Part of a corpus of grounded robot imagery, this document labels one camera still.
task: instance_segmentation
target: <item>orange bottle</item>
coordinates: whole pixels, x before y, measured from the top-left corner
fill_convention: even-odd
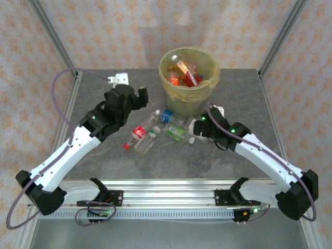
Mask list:
[[[171,71],[169,82],[172,83],[175,86],[180,85],[180,76],[179,76],[179,74],[177,73],[176,70]]]

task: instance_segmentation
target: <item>trash bin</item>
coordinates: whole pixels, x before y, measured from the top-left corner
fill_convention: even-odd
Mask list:
[[[197,86],[175,86],[167,79],[167,67],[173,65],[171,57],[179,58],[197,66],[197,73],[203,76],[203,81]],[[196,47],[184,47],[169,51],[159,63],[159,76],[164,88],[165,104],[168,110],[182,117],[193,117],[201,113],[207,104],[207,98],[219,82],[220,67],[215,58]]]

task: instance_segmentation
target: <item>red label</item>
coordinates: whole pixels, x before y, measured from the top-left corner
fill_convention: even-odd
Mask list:
[[[199,75],[196,75],[194,77],[194,79],[195,79],[195,82],[193,82],[190,77],[186,76],[186,78],[182,79],[182,81],[184,82],[184,84],[187,85],[187,87],[194,87],[194,86],[197,86],[197,84],[203,80],[202,77]]]
[[[180,77],[172,76],[171,79],[170,79],[170,82],[175,86],[179,86],[180,85]]]
[[[141,126],[137,126],[133,133],[135,133],[140,139],[146,134],[146,131]]]

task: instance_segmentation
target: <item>black bracket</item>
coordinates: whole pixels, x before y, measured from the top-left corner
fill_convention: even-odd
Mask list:
[[[99,194],[93,201],[97,202],[107,202],[113,204],[114,206],[122,206],[123,203],[123,191],[122,190],[108,190],[106,186],[97,178],[90,178],[94,182],[98,189],[100,190]],[[85,201],[76,202],[77,206],[100,206],[99,204],[86,203]]]
[[[233,211],[234,211],[234,219],[232,220],[234,220],[235,222],[247,222],[250,218],[250,215],[243,214],[245,211],[249,212],[250,209],[241,210],[241,211],[234,209]]]
[[[238,200],[233,197],[231,194],[231,190],[229,189],[216,189],[214,191],[214,200],[216,203],[216,206],[259,206],[261,205],[261,202],[259,201],[252,201],[252,204],[250,201],[247,200]]]
[[[318,175],[312,170],[303,172],[302,181],[308,188],[313,201],[318,199]],[[299,182],[292,185],[286,193],[279,193],[276,196],[278,207],[288,218],[299,220],[309,209],[311,203]]]
[[[16,180],[22,188],[24,188],[31,181],[31,173],[25,170],[21,170],[16,175]],[[40,210],[41,214],[49,215],[55,212],[64,202],[64,197],[67,194],[66,191],[57,187],[53,192],[47,192],[43,190],[43,186],[32,183],[26,190],[25,194]]]

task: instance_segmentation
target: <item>clear plastic bottle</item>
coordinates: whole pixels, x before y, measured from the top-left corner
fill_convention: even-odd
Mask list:
[[[173,123],[177,126],[184,126],[186,119],[180,117],[177,114],[170,112],[169,110],[164,110],[161,112],[160,110],[156,110],[156,115],[160,117],[160,120],[163,123]]]
[[[185,141],[189,144],[193,144],[195,141],[195,138],[190,135],[185,128],[177,126],[173,123],[166,124],[164,130],[166,131],[167,136],[178,142]]]
[[[145,155],[155,143],[155,138],[159,133],[160,128],[154,126],[152,130],[134,146],[135,150],[138,153]]]
[[[137,126],[130,134],[128,141],[123,145],[125,149],[130,149],[135,143],[141,140],[144,135],[152,129],[158,120],[160,110],[153,112],[140,126]]]

